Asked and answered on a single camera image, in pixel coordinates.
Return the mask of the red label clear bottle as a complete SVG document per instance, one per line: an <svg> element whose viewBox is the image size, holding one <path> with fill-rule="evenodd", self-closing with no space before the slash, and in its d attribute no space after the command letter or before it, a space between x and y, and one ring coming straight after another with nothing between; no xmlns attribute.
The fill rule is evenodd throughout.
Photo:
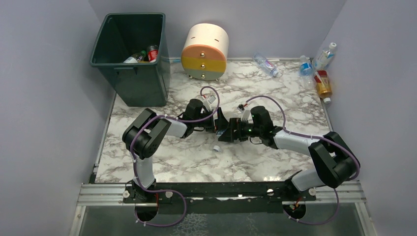
<svg viewBox="0 0 417 236"><path fill-rule="evenodd" d="M157 45L149 45L147 47L147 56L149 62L155 62L158 57L159 47Z"/></svg>

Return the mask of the blue cap clear bottle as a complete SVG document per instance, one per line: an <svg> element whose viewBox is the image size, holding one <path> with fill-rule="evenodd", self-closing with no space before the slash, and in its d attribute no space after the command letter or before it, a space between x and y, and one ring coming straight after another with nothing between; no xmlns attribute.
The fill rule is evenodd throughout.
<svg viewBox="0 0 417 236"><path fill-rule="evenodd" d="M305 55L300 56L299 74L306 89L313 89L313 67L310 58Z"/></svg>

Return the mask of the green label water bottle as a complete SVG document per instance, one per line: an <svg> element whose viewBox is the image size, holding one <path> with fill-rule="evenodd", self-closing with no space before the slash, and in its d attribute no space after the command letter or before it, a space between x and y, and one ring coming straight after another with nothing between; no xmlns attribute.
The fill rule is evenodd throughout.
<svg viewBox="0 0 417 236"><path fill-rule="evenodd" d="M147 57L146 51L142 50L138 53L132 54L130 57L125 59L123 63L141 63L145 61L145 58Z"/></svg>

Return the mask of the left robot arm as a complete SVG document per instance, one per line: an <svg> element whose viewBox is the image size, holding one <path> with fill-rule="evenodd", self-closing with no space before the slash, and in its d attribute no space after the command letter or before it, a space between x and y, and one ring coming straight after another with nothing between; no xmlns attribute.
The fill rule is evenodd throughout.
<svg viewBox="0 0 417 236"><path fill-rule="evenodd" d="M221 108L209 107L207 100L191 99L185 111L172 118L158 115L146 108L125 130L122 141L132 154L135 177L133 182L146 192L155 183L152 156L166 136L185 139L196 128L215 133L227 128L228 121Z"/></svg>

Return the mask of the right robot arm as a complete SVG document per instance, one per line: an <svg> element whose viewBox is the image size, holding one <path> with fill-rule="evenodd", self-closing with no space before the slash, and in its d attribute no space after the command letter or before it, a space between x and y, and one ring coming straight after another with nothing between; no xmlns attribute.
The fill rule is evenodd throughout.
<svg viewBox="0 0 417 236"><path fill-rule="evenodd" d="M322 186L337 188L359 169L357 159L348 155L346 143L336 132L317 138L301 137L274 125L264 106L252 108L250 114L252 122L231 118L218 140L233 143L257 137L269 148L286 149L310 156L314 168L299 171L285 180L288 191L299 193Z"/></svg>

